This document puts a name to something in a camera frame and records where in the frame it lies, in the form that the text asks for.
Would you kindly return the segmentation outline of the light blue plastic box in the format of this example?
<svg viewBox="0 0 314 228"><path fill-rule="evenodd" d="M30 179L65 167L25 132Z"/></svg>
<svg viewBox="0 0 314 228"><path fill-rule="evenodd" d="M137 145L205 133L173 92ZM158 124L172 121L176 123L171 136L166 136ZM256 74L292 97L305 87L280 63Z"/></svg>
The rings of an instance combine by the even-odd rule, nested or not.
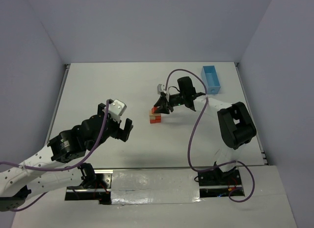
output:
<svg viewBox="0 0 314 228"><path fill-rule="evenodd" d="M219 93L221 85L215 66L203 66L201 78L209 95L217 95Z"/></svg>

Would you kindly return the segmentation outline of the long natural wood block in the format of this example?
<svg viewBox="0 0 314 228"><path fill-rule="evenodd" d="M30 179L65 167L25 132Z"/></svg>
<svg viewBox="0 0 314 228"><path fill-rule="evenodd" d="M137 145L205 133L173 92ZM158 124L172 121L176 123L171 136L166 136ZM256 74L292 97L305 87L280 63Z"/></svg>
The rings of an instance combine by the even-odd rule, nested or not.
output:
<svg viewBox="0 0 314 228"><path fill-rule="evenodd" d="M155 118L157 116L161 116L160 113L154 113L152 110L149 111L149 117Z"/></svg>

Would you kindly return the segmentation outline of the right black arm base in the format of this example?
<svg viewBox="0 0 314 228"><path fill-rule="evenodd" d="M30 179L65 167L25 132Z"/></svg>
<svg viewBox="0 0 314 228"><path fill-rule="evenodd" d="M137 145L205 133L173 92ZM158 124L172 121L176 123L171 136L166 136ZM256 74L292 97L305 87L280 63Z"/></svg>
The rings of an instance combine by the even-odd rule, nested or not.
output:
<svg viewBox="0 0 314 228"><path fill-rule="evenodd" d="M194 181L199 184L199 194L201 198L244 196L242 181L239 170L233 167L227 172L222 172L220 168L198 173Z"/></svg>

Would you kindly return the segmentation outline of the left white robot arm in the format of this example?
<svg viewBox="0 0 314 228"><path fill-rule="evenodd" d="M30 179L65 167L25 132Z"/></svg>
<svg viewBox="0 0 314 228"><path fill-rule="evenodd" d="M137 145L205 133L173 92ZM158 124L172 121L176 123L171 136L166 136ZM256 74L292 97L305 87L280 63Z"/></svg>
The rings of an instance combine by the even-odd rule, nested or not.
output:
<svg viewBox="0 0 314 228"><path fill-rule="evenodd" d="M41 198L62 187L95 186L97 176L86 160L109 137L128 140L132 120L126 119L124 128L120 128L126 108L120 100L107 100L98 105L96 115L60 132L30 158L19 164L2 161L11 169L0 174L0 210L21 211L21 205L30 198Z"/></svg>

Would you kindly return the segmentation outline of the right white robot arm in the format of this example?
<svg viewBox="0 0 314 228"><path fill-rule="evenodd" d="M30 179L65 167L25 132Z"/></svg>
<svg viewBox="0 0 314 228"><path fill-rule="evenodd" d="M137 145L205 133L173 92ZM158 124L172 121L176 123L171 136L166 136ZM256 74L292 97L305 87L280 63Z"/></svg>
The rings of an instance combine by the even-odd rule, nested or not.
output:
<svg viewBox="0 0 314 228"><path fill-rule="evenodd" d="M194 112L199 112L188 142L188 164L193 171L198 173L214 171L219 177L229 175L240 163L240 148L250 143L257 135L256 127L246 105L242 102L219 101L211 98L207 92L197 92L188 76L179 78L177 83L178 92L172 95L167 86L163 84L157 86L159 99L154 104L155 113L170 114L177 106L185 106ZM220 149L213 166L208 169L197 169L191 162L191 146L197 125L204 114L217 118L220 135L225 146Z"/></svg>

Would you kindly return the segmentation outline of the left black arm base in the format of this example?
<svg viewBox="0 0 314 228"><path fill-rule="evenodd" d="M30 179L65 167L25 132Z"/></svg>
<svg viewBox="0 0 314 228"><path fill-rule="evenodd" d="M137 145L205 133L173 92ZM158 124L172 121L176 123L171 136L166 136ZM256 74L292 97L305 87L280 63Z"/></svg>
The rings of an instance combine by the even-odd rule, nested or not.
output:
<svg viewBox="0 0 314 228"><path fill-rule="evenodd" d="M97 201L102 205L111 205L113 172L94 170L89 163L83 163L77 169L81 182L67 187L65 201Z"/></svg>

